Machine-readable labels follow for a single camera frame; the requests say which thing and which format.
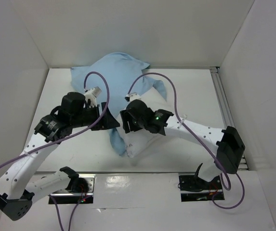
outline cable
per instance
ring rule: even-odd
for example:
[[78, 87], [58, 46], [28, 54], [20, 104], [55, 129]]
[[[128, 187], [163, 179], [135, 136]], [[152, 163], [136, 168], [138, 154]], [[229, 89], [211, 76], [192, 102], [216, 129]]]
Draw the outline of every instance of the cable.
[[[175, 85], [173, 84], [173, 82], [172, 82], [167, 76], [165, 76], [165, 75], [163, 75], [163, 74], [160, 74], [160, 73], [156, 73], [156, 72], [144, 73], [144, 74], [140, 75], [139, 77], [137, 77], [137, 79], [132, 83], [132, 85], [131, 85], [131, 87], [130, 87], [130, 89], [129, 89], [129, 91], [128, 91], [128, 94], [130, 94], [130, 92], [131, 92], [131, 90], [132, 90], [134, 84], [135, 84], [140, 78], [142, 78], [142, 77], [144, 77], [144, 76], [146, 76], [146, 75], [157, 75], [157, 76], [161, 76], [161, 77], [164, 77], [166, 80], [169, 81], [169, 83], [171, 84], [171, 86], [172, 86], [172, 88], [173, 88], [173, 92], [174, 92], [174, 110], [175, 110], [175, 115], [176, 115], [176, 118], [179, 120], [179, 122], [181, 122], [182, 120], [181, 120], [181, 118], [180, 118], [180, 116], [179, 116], [179, 114], [178, 114], [178, 111], [177, 111], [177, 94], [176, 94], [176, 88], [175, 88]], [[183, 123], [183, 126], [184, 126], [184, 128], [187, 129], [187, 131], [189, 131], [189, 132], [193, 135], [193, 137], [195, 137], [195, 139], [206, 149], [206, 151], [207, 151], [207, 152], [211, 155], [211, 157], [215, 160], [216, 165], [219, 166], [219, 169], [223, 172], [223, 174], [224, 174], [224, 176], [225, 176], [225, 178], [226, 178], [226, 180], [227, 180], [227, 183], [228, 183], [228, 185], [226, 186], [225, 182], [222, 180], [223, 187], [224, 187], [227, 191], [230, 191], [230, 190], [231, 190], [231, 181], [230, 181], [230, 178], [229, 178], [227, 172], [225, 171], [224, 167], [222, 166], [222, 164], [219, 162], [219, 160], [216, 158], [216, 156], [211, 152], [211, 150], [208, 148], [208, 146], [203, 142], [203, 140], [201, 140], [201, 139], [194, 133], [193, 130], [191, 130], [185, 123]], [[222, 206], [220, 206], [220, 205], [218, 205], [218, 204], [215, 203], [215, 201], [214, 201], [214, 196], [213, 196], [213, 197], [212, 197], [212, 201], [213, 201], [213, 203], [214, 203], [216, 206], [218, 206], [219, 208], [224, 208], [224, 209], [235, 208], [235, 207], [239, 206], [239, 205], [243, 202], [243, 199], [244, 199], [244, 197], [245, 197], [245, 187], [244, 187], [244, 184], [243, 184], [243, 182], [242, 182], [242, 180], [241, 180], [241, 178], [239, 177], [238, 174], [237, 174], [237, 177], [238, 177], [238, 179], [239, 179], [239, 181], [240, 181], [240, 183], [241, 183], [241, 185], [242, 185], [242, 188], [243, 188], [243, 195], [242, 195], [241, 200], [240, 200], [235, 206], [232, 206], [232, 207], [222, 207]]]
[[28, 156], [29, 154], [32, 154], [32, 153], [34, 153], [34, 152], [37, 152], [37, 151], [39, 151], [39, 150], [41, 150], [41, 149], [43, 149], [43, 148], [46, 148], [46, 147], [52, 146], [52, 145], [54, 145], [54, 144], [56, 144], [56, 143], [60, 143], [60, 142], [69, 140], [69, 139], [71, 139], [71, 138], [74, 138], [75, 136], [80, 135], [80, 134], [86, 132], [87, 130], [91, 129], [92, 127], [94, 127], [94, 126], [102, 119], [102, 117], [105, 115], [105, 112], [107, 111], [107, 108], [108, 108], [108, 104], [109, 104], [109, 100], [110, 100], [110, 90], [109, 90], [109, 86], [108, 86], [108, 83], [107, 83], [106, 79], [105, 79], [100, 73], [95, 72], [95, 71], [92, 71], [92, 72], [90, 72], [90, 73], [88, 73], [88, 74], [86, 75], [86, 77], [85, 77], [85, 79], [84, 79], [84, 88], [85, 88], [86, 80], [87, 80], [87, 78], [88, 78], [91, 74], [96, 74], [96, 75], [98, 75], [98, 76], [104, 81], [105, 87], [106, 87], [106, 90], [107, 90], [107, 101], [106, 101], [105, 107], [104, 107], [104, 109], [103, 109], [103, 112], [100, 114], [100, 116], [98, 117], [98, 119], [95, 120], [95, 122], [92, 123], [91, 125], [89, 125], [87, 128], [85, 128], [85, 129], [83, 129], [83, 130], [81, 130], [81, 131], [79, 131], [79, 132], [77, 132], [77, 133], [75, 133], [75, 134], [72, 134], [72, 135], [67, 136], [67, 137], [65, 137], [65, 138], [62, 138], [62, 139], [60, 139], [60, 140], [57, 140], [57, 141], [54, 141], [54, 142], [45, 144], [45, 145], [43, 145], [43, 146], [40, 146], [40, 147], [38, 147], [38, 148], [35, 148], [35, 149], [29, 151], [27, 154], [22, 154], [22, 155], [20, 155], [20, 156], [18, 156], [18, 157], [15, 157], [15, 158], [13, 158], [13, 159], [11, 159], [11, 160], [5, 162], [4, 164], [1, 164], [1, 165], [0, 165], [0, 169], [1, 169], [2, 167], [6, 166], [6, 165], [8, 165], [8, 164], [10, 164], [10, 163], [12, 163], [12, 162], [15, 162], [15, 161], [17, 161], [17, 160], [20, 160], [20, 159], [22, 159], [22, 158]]
[[[60, 215], [60, 210], [59, 210], [59, 206], [57, 205], [57, 202], [55, 200], [55, 198], [51, 195], [49, 195], [50, 199], [53, 201], [54, 205], [55, 205], [55, 210], [56, 210], [56, 213], [57, 213], [57, 218], [59, 220], [59, 224], [60, 224], [60, 228], [61, 228], [61, 231], [65, 231], [64, 228], [63, 228], [63, 225], [62, 225], [62, 220], [61, 220], [61, 215]], [[68, 226], [68, 231], [70, 231], [70, 226], [71, 226], [71, 220], [74, 216], [74, 213], [75, 213], [75, 210], [76, 208], [78, 207], [78, 205], [82, 202], [82, 200], [85, 200], [87, 198], [89, 198], [91, 196], [85, 196], [84, 198], [82, 198], [81, 200], [78, 200], [77, 204], [75, 205], [74, 209], [72, 210], [71, 212], [71, 215], [70, 215], [70, 219], [69, 219], [69, 226]]]

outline folded white fabric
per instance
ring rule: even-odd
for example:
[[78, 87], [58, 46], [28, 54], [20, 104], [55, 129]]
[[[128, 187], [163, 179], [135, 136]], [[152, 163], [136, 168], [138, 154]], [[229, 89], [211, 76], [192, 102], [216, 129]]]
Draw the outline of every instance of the folded white fabric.
[[[153, 111], [158, 109], [164, 109], [174, 113], [171, 106], [165, 101], [165, 99], [159, 94], [155, 88], [151, 88], [146, 93], [141, 95], [141, 100], [146, 103], [147, 107], [151, 108]], [[125, 155], [128, 157], [135, 157], [144, 151], [151, 143], [163, 137], [160, 134], [152, 134], [145, 129], [125, 133], [123, 129], [123, 123], [121, 116], [118, 115], [117, 121], [120, 123], [120, 127], [117, 128], [120, 137], [125, 142], [126, 152]]]

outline purple cable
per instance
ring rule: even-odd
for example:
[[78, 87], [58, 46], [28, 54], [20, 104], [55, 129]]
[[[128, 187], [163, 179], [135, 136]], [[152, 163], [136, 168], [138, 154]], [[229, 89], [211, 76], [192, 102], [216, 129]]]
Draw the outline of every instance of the purple cable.
[[[89, 129], [91, 129], [92, 127], [94, 127], [94, 126], [101, 120], [101, 118], [105, 115], [105, 112], [107, 111], [108, 104], [109, 104], [109, 100], [110, 100], [110, 90], [109, 90], [108, 83], [107, 83], [107, 81], [105, 80], [105, 78], [104, 78], [100, 73], [95, 72], [95, 71], [92, 71], [92, 72], [88, 73], [88, 74], [86, 75], [85, 79], [84, 79], [84, 88], [85, 88], [86, 80], [87, 80], [87, 78], [88, 78], [91, 74], [96, 74], [96, 75], [98, 75], [98, 76], [104, 81], [105, 87], [106, 87], [106, 90], [107, 90], [107, 102], [106, 102], [106, 104], [105, 104], [105, 107], [104, 107], [104, 109], [103, 109], [103, 112], [100, 114], [100, 116], [98, 117], [98, 119], [95, 120], [95, 122], [92, 123], [91, 125], [89, 125], [87, 128], [85, 128], [85, 129], [83, 129], [83, 130], [81, 130], [81, 131], [79, 131], [79, 132], [77, 132], [77, 133], [75, 133], [75, 134], [72, 134], [72, 135], [70, 135], [70, 136], [67, 136], [67, 137], [65, 137], [65, 138], [63, 138], [63, 139], [60, 139], [60, 140], [57, 140], [57, 141], [54, 141], [54, 142], [45, 144], [45, 145], [40, 146], [40, 147], [38, 147], [38, 148], [34, 148], [33, 150], [29, 151], [28, 154], [32, 154], [32, 153], [37, 152], [37, 151], [39, 151], [39, 150], [41, 150], [41, 149], [43, 149], [43, 148], [52, 146], [52, 145], [54, 145], [54, 144], [56, 144], [56, 143], [60, 143], [60, 142], [69, 140], [69, 139], [71, 139], [71, 138], [73, 138], [73, 137], [75, 137], [75, 136], [77, 136], [77, 135], [80, 135], [80, 134], [86, 132], [87, 130], [89, 130]], [[4, 164], [1, 164], [1, 165], [0, 165], [0, 169], [1, 169], [2, 167], [6, 166], [6, 165], [8, 165], [8, 164], [10, 164], [10, 163], [12, 163], [12, 162], [15, 162], [15, 161], [17, 161], [17, 160], [20, 160], [20, 159], [22, 159], [22, 158], [24, 158], [24, 157], [26, 157], [26, 156], [27, 156], [27, 154], [22, 154], [22, 155], [20, 155], [20, 156], [14, 158], [14, 159], [11, 159], [11, 160], [5, 162]]]
[[[137, 77], [137, 79], [132, 83], [132, 85], [131, 85], [131, 87], [130, 87], [130, 89], [129, 89], [129, 91], [128, 91], [128, 94], [130, 94], [130, 92], [131, 92], [131, 90], [132, 90], [134, 84], [135, 84], [140, 78], [142, 78], [143, 76], [146, 76], [146, 75], [158, 75], [158, 76], [164, 77], [166, 80], [168, 80], [168, 81], [170, 82], [170, 84], [171, 84], [171, 86], [172, 86], [172, 88], [173, 88], [173, 92], [174, 92], [174, 110], [175, 110], [175, 115], [176, 115], [177, 119], [181, 122], [182, 120], [181, 120], [181, 118], [180, 118], [180, 116], [179, 116], [179, 114], [178, 114], [178, 111], [177, 111], [177, 94], [176, 94], [176, 88], [175, 88], [175, 85], [172, 83], [172, 81], [171, 81], [167, 76], [165, 76], [165, 75], [163, 75], [163, 74], [160, 74], [160, 73], [156, 73], [156, 72], [150, 72], [150, 73], [142, 74], [142, 75], [140, 75], [139, 77]], [[185, 123], [183, 123], [183, 126], [184, 126], [184, 128], [186, 128], [186, 129], [196, 138], [197, 141], [199, 141], [199, 143], [200, 143], [200, 144], [206, 149], [206, 151], [208, 151], [208, 153], [212, 156], [212, 158], [215, 160], [216, 165], [219, 166], [219, 169], [223, 172], [224, 176], [225, 176], [226, 179], [227, 179], [228, 186], [226, 186], [225, 182], [223, 181], [222, 174], [220, 174], [221, 181], [222, 181], [222, 183], [223, 183], [223, 187], [224, 187], [226, 190], [228, 190], [228, 191], [231, 190], [231, 181], [230, 181], [230, 178], [229, 178], [227, 172], [225, 171], [224, 167], [222, 166], [222, 164], [219, 162], [219, 160], [216, 158], [216, 156], [211, 152], [211, 150], [208, 148], [208, 146], [203, 142], [203, 140], [201, 140], [201, 139], [194, 133], [193, 130], [191, 130]], [[234, 205], [234, 206], [232, 206], [232, 207], [222, 207], [222, 206], [220, 206], [220, 205], [218, 205], [218, 204], [215, 203], [215, 201], [214, 201], [214, 197], [215, 197], [215, 195], [216, 195], [216, 194], [215, 194], [215, 195], [212, 197], [211, 200], [212, 200], [213, 203], [214, 203], [216, 206], [218, 206], [219, 208], [223, 208], [223, 209], [232, 209], [232, 208], [236, 208], [237, 206], [239, 206], [239, 205], [243, 202], [244, 197], [245, 197], [245, 187], [244, 187], [243, 181], [241, 180], [241, 178], [239, 177], [238, 174], [237, 174], [237, 177], [238, 177], [238, 179], [239, 179], [239, 181], [240, 181], [240, 183], [241, 183], [241, 185], [242, 185], [242, 188], [243, 188], [243, 195], [242, 195], [242, 198], [240, 199], [240, 201], [239, 201], [236, 205]]]
[[[57, 213], [57, 218], [59, 220], [59, 224], [60, 224], [60, 227], [61, 227], [61, 230], [64, 231], [64, 228], [63, 228], [63, 225], [62, 225], [62, 221], [61, 221], [61, 215], [60, 215], [60, 210], [59, 210], [59, 207], [57, 205], [57, 202], [56, 200], [54, 199], [53, 196], [49, 195], [50, 199], [53, 201], [54, 205], [55, 205], [55, 209], [56, 209], [56, 213]], [[71, 226], [71, 221], [72, 221], [72, 218], [74, 216], [74, 213], [75, 213], [75, 210], [76, 208], [78, 207], [78, 205], [82, 202], [82, 200], [85, 200], [86, 198], [89, 198], [90, 196], [86, 196], [84, 198], [82, 198], [81, 200], [78, 200], [77, 204], [75, 205], [74, 209], [72, 210], [71, 212], [71, 215], [70, 215], [70, 219], [69, 219], [69, 226], [68, 226], [68, 231], [70, 231], [70, 226]]]

